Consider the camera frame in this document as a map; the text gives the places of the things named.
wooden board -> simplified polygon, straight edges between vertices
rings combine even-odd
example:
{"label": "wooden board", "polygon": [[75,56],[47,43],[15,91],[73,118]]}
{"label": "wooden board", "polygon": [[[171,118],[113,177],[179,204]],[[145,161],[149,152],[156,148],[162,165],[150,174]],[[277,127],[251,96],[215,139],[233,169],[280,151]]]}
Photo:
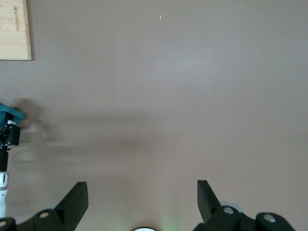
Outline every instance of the wooden board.
{"label": "wooden board", "polygon": [[0,0],[0,60],[31,60],[26,0]]}

black bracket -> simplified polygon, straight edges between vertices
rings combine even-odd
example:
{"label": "black bracket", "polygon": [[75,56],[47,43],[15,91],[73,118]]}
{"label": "black bracket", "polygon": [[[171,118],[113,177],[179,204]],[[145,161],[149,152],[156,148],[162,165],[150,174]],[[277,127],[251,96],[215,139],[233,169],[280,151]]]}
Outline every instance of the black bracket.
{"label": "black bracket", "polygon": [[259,213],[256,220],[231,206],[221,206],[206,180],[198,181],[198,207],[204,223],[194,231],[295,231],[274,213]]}
{"label": "black bracket", "polygon": [[13,218],[0,219],[0,231],[74,231],[89,205],[86,182],[78,182],[55,209],[45,209],[16,225]]}
{"label": "black bracket", "polygon": [[14,124],[5,124],[0,131],[0,171],[6,172],[8,166],[8,146],[19,145],[20,127]]}

metal screw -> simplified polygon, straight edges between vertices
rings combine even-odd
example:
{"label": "metal screw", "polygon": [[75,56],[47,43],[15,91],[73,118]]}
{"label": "metal screw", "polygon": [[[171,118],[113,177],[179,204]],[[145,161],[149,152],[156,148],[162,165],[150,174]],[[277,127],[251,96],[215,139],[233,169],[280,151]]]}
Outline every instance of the metal screw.
{"label": "metal screw", "polygon": [[224,211],[226,214],[233,214],[233,213],[234,213],[233,209],[231,209],[230,207],[225,207],[225,208],[223,209],[223,211]]}
{"label": "metal screw", "polygon": [[49,212],[44,212],[44,213],[40,214],[39,218],[46,218],[46,217],[48,217],[48,215],[49,215]]}
{"label": "metal screw", "polygon": [[263,216],[263,218],[264,218],[265,220],[267,220],[268,222],[270,222],[270,223],[276,222],[275,218],[274,218],[271,214],[265,214],[265,215]]}
{"label": "metal screw", "polygon": [[3,227],[3,226],[5,226],[6,225],[6,221],[0,221],[0,227]]}

table surface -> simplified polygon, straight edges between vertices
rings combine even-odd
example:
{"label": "table surface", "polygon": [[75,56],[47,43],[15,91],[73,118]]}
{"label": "table surface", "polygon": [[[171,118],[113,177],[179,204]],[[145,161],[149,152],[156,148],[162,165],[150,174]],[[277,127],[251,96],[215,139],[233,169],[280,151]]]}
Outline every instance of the table surface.
{"label": "table surface", "polygon": [[190,231],[197,180],[308,230],[306,1],[28,0],[33,61],[1,61],[26,113],[7,216],[87,181],[76,230]]}

white circular object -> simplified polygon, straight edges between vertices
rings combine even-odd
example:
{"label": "white circular object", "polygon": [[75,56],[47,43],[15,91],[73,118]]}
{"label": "white circular object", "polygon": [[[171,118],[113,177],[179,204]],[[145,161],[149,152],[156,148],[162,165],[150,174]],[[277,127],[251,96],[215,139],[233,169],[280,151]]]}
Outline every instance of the white circular object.
{"label": "white circular object", "polygon": [[263,217],[265,220],[267,220],[270,223],[276,222],[276,219],[271,214],[265,214]]}
{"label": "white circular object", "polygon": [[142,227],[142,228],[137,228],[133,231],[156,231],[156,230],[148,228],[148,227]]}
{"label": "white circular object", "polygon": [[229,201],[220,201],[220,204],[221,204],[221,206],[231,206],[231,207],[235,208],[237,211],[239,211],[240,213],[243,213],[242,208],[235,203],[231,203]]}
{"label": "white circular object", "polygon": [[3,226],[5,226],[6,225],[6,221],[0,221],[0,227],[3,227]]}
{"label": "white circular object", "polygon": [[49,212],[44,212],[42,214],[40,214],[39,218],[46,218],[49,216]]}
{"label": "white circular object", "polygon": [[233,214],[233,213],[234,213],[233,209],[231,209],[230,207],[225,207],[225,208],[223,209],[223,211],[224,211],[226,214]]}

